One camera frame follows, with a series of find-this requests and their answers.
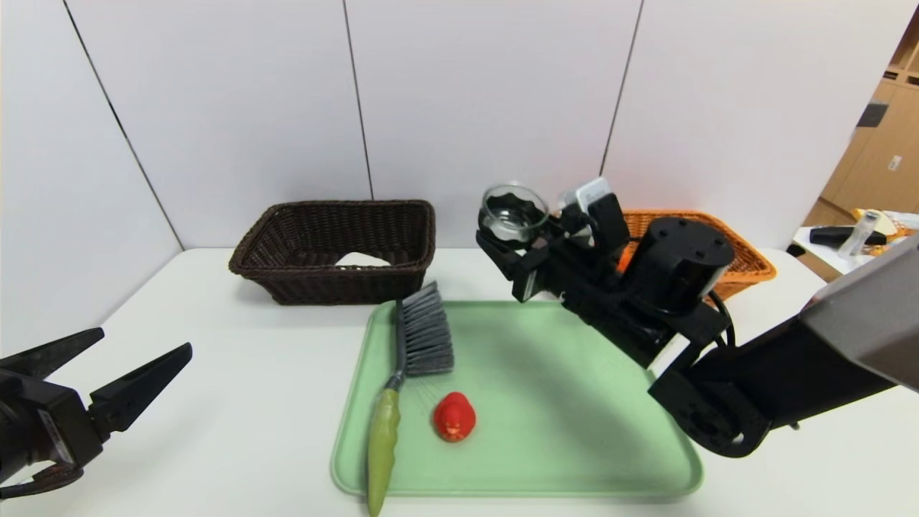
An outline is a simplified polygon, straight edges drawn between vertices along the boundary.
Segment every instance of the table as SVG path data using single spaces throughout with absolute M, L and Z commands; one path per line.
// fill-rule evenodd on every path
M 776 279 L 728 303 L 743 342 L 793 315 L 823 282 L 765 250 Z M 229 249 L 187 251 L 55 373 L 94 388 L 191 341 L 195 357 L 70 487 L 2 503 L 4 517 L 366 515 L 332 483 L 332 446 L 373 307 L 281 307 L 227 271 Z M 439 249 L 428 272 L 452 300 L 509 300 L 478 249 Z M 669 501 L 388 498 L 384 515 L 526 517 L 919 515 L 919 396 L 903 388 L 780 429 L 753 455 L 699 449 L 702 488 Z
M 866 262 L 871 261 L 874 257 L 871 255 L 860 254 L 852 258 L 846 259 L 839 256 L 836 253 L 836 248 L 824 246 L 822 244 L 813 244 L 811 242 L 811 230 L 817 226 L 802 226 L 795 232 L 795 236 L 792 239 L 795 244 L 800 247 L 803 247 L 806 251 L 811 253 L 814 257 L 819 259 L 821 262 L 827 266 L 838 271 L 840 274 L 846 274 L 858 266 L 865 264 Z

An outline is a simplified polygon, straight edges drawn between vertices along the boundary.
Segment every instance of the gray bristles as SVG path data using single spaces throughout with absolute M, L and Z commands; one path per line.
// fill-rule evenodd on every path
M 402 318 L 405 324 L 405 373 L 414 377 L 451 372 L 453 342 L 437 282 L 431 282 L 403 300 Z

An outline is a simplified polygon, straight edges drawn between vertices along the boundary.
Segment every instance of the orange wicker basket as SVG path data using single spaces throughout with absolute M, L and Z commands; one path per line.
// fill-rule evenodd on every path
M 750 243 L 743 240 L 721 219 L 713 217 L 703 212 L 673 212 L 667 210 L 626 210 L 623 211 L 626 223 L 629 225 L 629 231 L 633 237 L 641 237 L 648 230 L 651 221 L 658 217 L 683 217 L 692 221 L 700 221 L 717 228 L 728 237 L 734 247 L 734 262 L 724 276 L 715 285 L 715 293 L 722 300 L 727 300 L 731 296 L 743 291 L 751 285 L 761 281 L 772 280 L 776 277 L 776 268 L 769 263 L 766 258 L 759 254 Z M 626 249 L 624 257 L 631 257 L 638 243 L 631 243 Z

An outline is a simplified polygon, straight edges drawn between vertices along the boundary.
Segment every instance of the green tray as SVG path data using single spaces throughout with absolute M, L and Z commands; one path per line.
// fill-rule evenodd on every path
M 702 482 L 686 435 L 646 393 L 651 377 L 558 303 L 447 302 L 456 368 L 406 381 L 390 495 L 674 497 Z M 370 317 L 332 456 L 363 494 L 370 416 L 393 362 L 392 313 Z M 431 415 L 460 391 L 477 424 L 463 442 Z

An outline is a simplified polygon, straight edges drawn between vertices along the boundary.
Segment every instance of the wicker basket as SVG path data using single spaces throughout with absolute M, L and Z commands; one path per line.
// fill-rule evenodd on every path
M 715 227 L 728 237 L 734 247 L 734 262 L 725 271 L 724 276 L 715 285 L 715 293 L 722 300 L 743 291 L 751 285 L 761 281 L 772 280 L 776 277 L 776 268 L 769 263 L 758 251 L 734 233 L 721 219 L 703 212 L 672 212 L 667 210 L 626 210 L 624 211 L 629 231 L 634 237 L 641 237 L 648 230 L 651 221 L 658 217 L 683 217 L 693 221 L 701 221 Z M 631 255 L 638 243 L 629 244 L 626 254 Z
M 427 201 L 283 203 L 243 237 L 230 271 L 258 282 L 279 304 L 380 304 L 421 288 L 434 238 Z M 352 251 L 391 265 L 335 265 Z

